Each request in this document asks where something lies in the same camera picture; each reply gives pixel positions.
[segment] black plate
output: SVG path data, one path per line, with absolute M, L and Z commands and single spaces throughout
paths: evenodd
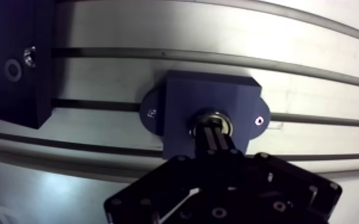
M 0 0 L 0 119 L 39 128 L 51 114 L 54 1 Z M 36 67 L 24 50 L 36 47 Z

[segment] dark blue mounting bracket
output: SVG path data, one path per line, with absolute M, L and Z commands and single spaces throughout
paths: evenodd
M 264 132 L 270 110 L 252 77 L 171 70 L 164 84 L 142 101 L 140 117 L 150 132 L 163 138 L 163 158 L 194 157 L 190 122 L 201 111 L 219 111 L 233 125 L 232 140 L 244 153 L 249 140 Z
M 39 128 L 51 114 L 53 0 L 0 0 L 0 119 Z

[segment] mounting hole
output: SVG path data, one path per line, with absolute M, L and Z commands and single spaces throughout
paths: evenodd
M 222 219 L 227 216 L 227 211 L 224 208 L 214 208 L 212 210 L 212 216 L 216 219 Z
M 260 125 L 263 125 L 263 123 L 264 123 L 264 118 L 262 116 L 259 116 L 258 118 L 256 118 L 255 125 L 260 126 Z
M 18 82 L 22 77 L 20 63 L 15 59 L 7 60 L 4 64 L 4 75 L 8 80 Z
M 273 204 L 273 208 L 282 213 L 287 209 L 287 205 L 282 201 L 276 201 Z

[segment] metal washer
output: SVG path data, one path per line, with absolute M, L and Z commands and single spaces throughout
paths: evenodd
M 14 66 L 17 69 L 16 75 L 11 74 L 10 66 Z M 8 80 L 18 82 L 22 77 L 22 67 L 20 63 L 15 59 L 7 60 L 4 64 L 4 75 Z

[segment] screw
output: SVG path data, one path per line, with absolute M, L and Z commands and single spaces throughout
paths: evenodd
M 212 216 L 216 219 L 222 219 L 227 216 L 227 211 L 224 208 L 215 208 L 212 210 Z
M 267 153 L 260 153 L 260 156 L 261 156 L 262 158 L 268 158 L 268 154 L 267 154 Z
M 271 181 L 273 181 L 273 177 L 274 177 L 274 174 L 273 174 L 273 173 L 268 173 L 267 181 L 268 181 L 269 183 L 271 183 Z
M 148 112 L 147 112 L 147 117 L 148 118 L 155 118 L 156 117 L 156 114 L 157 114 L 157 111 L 155 109 L 150 109 Z
M 338 189 L 338 184 L 336 184 L 336 183 L 330 183 L 330 186 L 331 186 L 334 190 L 337 190 L 337 189 Z
M 264 118 L 262 116 L 259 116 L 258 118 L 256 118 L 255 124 L 257 126 L 263 125 L 263 123 L 264 123 Z
M 112 200 L 112 205 L 114 205 L 114 206 L 119 206 L 121 203 L 122 202 L 120 199 L 115 198 Z
M 189 218 L 192 217 L 192 214 L 189 211 L 182 211 L 182 212 L 179 213 L 179 216 L 182 219 L 189 219 Z
M 180 156 L 177 157 L 178 161 L 185 161 L 185 159 L 186 158 L 183 155 L 180 155 Z
M 24 50 L 24 61 L 25 61 L 25 64 L 30 68 L 36 67 L 35 53 L 36 53 L 35 46 L 25 48 L 25 50 Z
M 287 209 L 287 205 L 285 205 L 282 201 L 276 201 L 273 204 L 273 208 L 282 213 Z
M 151 204 L 150 200 L 148 198 L 144 198 L 140 201 L 141 205 L 148 206 Z

